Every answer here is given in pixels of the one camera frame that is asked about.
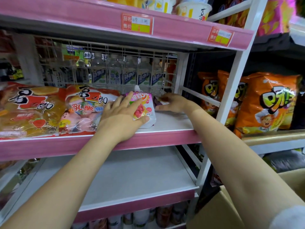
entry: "cardboard box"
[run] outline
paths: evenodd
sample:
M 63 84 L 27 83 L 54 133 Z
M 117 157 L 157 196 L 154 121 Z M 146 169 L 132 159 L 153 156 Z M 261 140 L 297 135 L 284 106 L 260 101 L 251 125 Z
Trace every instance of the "cardboard box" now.
M 305 200 L 305 169 L 280 173 L 279 176 Z M 224 186 L 220 191 L 187 223 L 187 229 L 245 229 L 233 202 Z

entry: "candy bag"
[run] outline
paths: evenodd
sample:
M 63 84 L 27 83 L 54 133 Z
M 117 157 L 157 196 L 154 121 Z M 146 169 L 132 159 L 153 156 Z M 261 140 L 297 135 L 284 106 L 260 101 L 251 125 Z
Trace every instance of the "candy bag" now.
M 217 75 L 211 72 L 198 72 L 198 77 L 203 80 L 202 95 L 218 100 Z M 210 115 L 214 115 L 218 111 L 218 107 L 204 100 L 201 101 L 201 107 Z
M 224 95 L 224 90 L 227 86 L 229 75 L 230 75 L 230 73 L 228 73 L 226 71 L 218 70 L 219 101 L 222 100 L 222 97 Z M 232 102 L 232 105 L 231 105 L 231 108 L 229 111 L 229 115 L 228 115 L 226 123 L 225 123 L 226 127 L 234 126 L 236 117 L 237 117 L 237 112 L 238 112 L 239 106 L 241 105 L 241 103 L 244 99 L 244 96 L 245 96 L 245 93 L 247 90 L 247 86 L 248 86 L 247 77 L 242 77 L 238 84 L 238 88 L 236 90 L 234 100 Z
M 296 95 L 299 77 L 264 72 L 251 76 L 234 129 L 240 138 L 244 134 L 276 131 L 279 128 L 288 112 L 287 105 Z
M 120 96 L 119 91 L 95 89 L 86 85 L 67 87 L 66 111 L 59 123 L 61 133 L 94 132 L 105 104 Z
M 8 82 L 0 101 L 0 137 L 58 134 L 58 123 L 65 111 L 65 91 Z
M 153 98 L 151 93 L 135 91 L 130 104 L 136 100 L 142 98 L 142 103 L 139 105 L 138 109 L 135 111 L 134 120 L 139 119 L 142 116 L 149 116 L 149 121 L 143 124 L 140 128 L 150 128 L 156 122 L 156 114 L 153 106 Z

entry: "price label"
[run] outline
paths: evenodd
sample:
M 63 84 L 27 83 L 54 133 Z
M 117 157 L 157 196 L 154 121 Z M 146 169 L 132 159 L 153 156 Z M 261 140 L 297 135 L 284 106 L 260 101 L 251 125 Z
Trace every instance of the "price label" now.
M 208 42 L 217 43 L 222 46 L 228 46 L 233 38 L 234 32 L 231 30 L 221 30 L 213 26 L 208 37 Z
M 122 14 L 122 30 L 153 34 L 153 17 Z

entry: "wire rack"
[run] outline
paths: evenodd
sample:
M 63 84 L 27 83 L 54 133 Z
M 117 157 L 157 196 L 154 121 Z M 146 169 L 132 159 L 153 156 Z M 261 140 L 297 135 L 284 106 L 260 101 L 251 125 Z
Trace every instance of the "wire rack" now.
M 60 38 L 35 37 L 35 43 L 44 84 L 47 86 L 88 84 L 94 88 L 116 89 L 126 93 L 134 90 L 135 85 L 139 85 L 142 91 L 155 95 L 172 92 L 174 89 L 178 62 L 174 52 Z M 98 68 L 97 55 L 104 61 L 104 65 Z M 130 66 L 128 69 L 126 66 L 128 59 L 133 63 L 133 82 L 127 81 L 131 71 Z M 112 77 L 113 60 L 120 64 L 115 66 L 115 80 Z M 103 79 L 100 78 L 100 73 L 103 73 Z

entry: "forearm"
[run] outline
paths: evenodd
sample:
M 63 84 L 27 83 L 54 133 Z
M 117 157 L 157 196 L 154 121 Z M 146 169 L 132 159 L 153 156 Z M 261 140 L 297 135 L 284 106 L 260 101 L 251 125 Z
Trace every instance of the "forearm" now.
M 185 112 L 247 228 L 268 228 L 271 219 L 281 210 L 304 204 L 253 150 L 223 124 L 193 104 L 189 104 Z
M 115 145 L 110 137 L 97 132 L 2 228 L 70 228 L 91 182 Z

